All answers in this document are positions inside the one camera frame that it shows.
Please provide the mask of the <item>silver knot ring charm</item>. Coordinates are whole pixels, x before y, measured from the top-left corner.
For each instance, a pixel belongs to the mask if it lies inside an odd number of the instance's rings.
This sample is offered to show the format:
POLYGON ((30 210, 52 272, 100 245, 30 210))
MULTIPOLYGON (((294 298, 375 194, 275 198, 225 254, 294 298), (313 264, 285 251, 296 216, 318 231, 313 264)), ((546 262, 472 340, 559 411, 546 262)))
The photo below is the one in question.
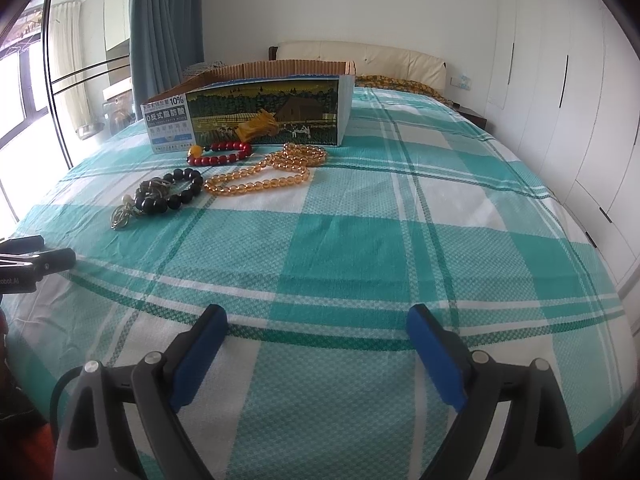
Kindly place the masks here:
POLYGON ((112 230, 125 229, 132 218, 139 218, 142 212, 137 210, 134 198, 126 194, 122 196, 122 203, 111 214, 110 226, 112 230))

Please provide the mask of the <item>washing machine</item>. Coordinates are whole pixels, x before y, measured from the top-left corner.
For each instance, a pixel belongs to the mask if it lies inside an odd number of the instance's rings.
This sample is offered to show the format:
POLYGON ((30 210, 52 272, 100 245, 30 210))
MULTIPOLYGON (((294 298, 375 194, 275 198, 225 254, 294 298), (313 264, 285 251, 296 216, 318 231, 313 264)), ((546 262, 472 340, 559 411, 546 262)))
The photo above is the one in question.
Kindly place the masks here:
POLYGON ((127 128, 136 121, 132 91, 126 90, 111 96, 103 103, 103 111, 111 136, 127 128))

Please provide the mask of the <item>black framed glass door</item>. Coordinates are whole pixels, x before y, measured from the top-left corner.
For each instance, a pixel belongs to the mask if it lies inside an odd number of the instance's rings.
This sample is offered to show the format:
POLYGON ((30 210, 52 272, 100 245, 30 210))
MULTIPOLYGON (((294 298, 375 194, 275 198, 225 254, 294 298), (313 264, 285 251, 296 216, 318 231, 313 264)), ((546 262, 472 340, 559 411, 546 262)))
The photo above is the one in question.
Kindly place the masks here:
POLYGON ((30 0, 1 45, 1 233, 111 139, 132 91, 129 0, 30 0))

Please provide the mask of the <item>pile of clothes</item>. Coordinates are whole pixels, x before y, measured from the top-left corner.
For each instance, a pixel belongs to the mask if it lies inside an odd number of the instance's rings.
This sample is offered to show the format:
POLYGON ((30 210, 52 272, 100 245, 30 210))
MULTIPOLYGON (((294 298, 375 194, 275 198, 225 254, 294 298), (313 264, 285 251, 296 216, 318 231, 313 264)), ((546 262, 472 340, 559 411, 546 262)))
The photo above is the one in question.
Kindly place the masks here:
POLYGON ((224 67, 224 62, 198 62, 186 67, 182 72, 182 80, 187 80, 192 77, 198 76, 201 73, 209 72, 210 70, 216 70, 216 68, 224 67))

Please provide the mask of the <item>teal plaid bed sheet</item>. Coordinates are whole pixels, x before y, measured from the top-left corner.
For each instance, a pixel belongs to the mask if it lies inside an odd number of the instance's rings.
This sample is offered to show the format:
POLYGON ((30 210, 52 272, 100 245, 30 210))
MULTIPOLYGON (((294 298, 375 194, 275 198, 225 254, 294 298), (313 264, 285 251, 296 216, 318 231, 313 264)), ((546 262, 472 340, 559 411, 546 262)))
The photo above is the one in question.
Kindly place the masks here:
POLYGON ((135 124, 18 225, 77 255, 2 302, 10 365, 41 411, 66 370, 134 364, 209 304, 228 335, 180 417, 218 479, 418 478, 454 412, 407 337, 414 304, 496 360, 547 360, 580 448, 634 390, 630 324, 584 232, 439 102, 359 88, 307 183, 111 228, 122 196, 182 162, 135 124))

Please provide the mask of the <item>blue curtain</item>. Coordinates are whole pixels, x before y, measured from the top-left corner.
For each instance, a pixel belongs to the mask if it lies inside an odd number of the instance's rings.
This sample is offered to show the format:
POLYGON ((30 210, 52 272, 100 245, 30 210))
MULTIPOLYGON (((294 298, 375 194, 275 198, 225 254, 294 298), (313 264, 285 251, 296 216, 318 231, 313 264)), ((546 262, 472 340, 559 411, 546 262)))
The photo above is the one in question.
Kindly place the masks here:
POLYGON ((202 0, 129 0, 130 70, 137 118, 141 105, 174 88, 204 60, 202 0))

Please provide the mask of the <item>printed cardboard box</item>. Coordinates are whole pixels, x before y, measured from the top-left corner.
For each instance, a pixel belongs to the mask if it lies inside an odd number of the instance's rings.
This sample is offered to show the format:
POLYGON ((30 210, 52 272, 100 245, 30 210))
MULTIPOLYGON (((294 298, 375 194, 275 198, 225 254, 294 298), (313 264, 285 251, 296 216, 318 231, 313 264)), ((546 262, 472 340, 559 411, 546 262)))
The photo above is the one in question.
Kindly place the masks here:
POLYGON ((155 153, 227 142, 339 146, 355 76, 352 61, 248 62, 191 77, 141 110, 155 153))

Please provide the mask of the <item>dark wooden nightstand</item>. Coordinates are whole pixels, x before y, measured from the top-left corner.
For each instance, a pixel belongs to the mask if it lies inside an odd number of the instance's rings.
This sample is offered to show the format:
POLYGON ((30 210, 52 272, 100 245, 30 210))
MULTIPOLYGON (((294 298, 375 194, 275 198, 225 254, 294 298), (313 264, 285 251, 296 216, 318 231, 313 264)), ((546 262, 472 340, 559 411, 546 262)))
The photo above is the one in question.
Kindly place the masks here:
POLYGON ((470 108, 464 106, 459 106, 457 108, 457 112, 469 122, 472 122, 472 124, 476 125, 478 128, 481 128, 483 130, 486 129, 487 119, 482 114, 474 112, 474 110, 471 110, 470 108))

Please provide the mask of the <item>white wardrobe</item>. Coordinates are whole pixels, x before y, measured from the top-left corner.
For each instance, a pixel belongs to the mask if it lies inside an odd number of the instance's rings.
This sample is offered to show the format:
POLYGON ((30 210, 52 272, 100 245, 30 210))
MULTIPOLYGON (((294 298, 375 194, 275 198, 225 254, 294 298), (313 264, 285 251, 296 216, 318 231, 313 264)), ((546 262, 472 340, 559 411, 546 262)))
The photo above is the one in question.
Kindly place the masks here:
POLYGON ((620 292, 639 277, 639 59, 602 0, 497 0, 491 132, 544 181, 620 292))

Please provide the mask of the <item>cream padded headboard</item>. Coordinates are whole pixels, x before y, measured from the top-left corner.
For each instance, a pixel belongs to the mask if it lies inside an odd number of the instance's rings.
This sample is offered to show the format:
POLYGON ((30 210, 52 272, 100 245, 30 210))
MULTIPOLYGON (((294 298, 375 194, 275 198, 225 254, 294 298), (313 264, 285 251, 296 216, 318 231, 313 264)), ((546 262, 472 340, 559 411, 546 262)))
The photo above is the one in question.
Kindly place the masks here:
POLYGON ((426 53, 329 40, 283 41, 269 48, 273 60, 352 61, 359 76, 380 75, 427 84, 443 92, 447 83, 447 65, 442 58, 426 53))

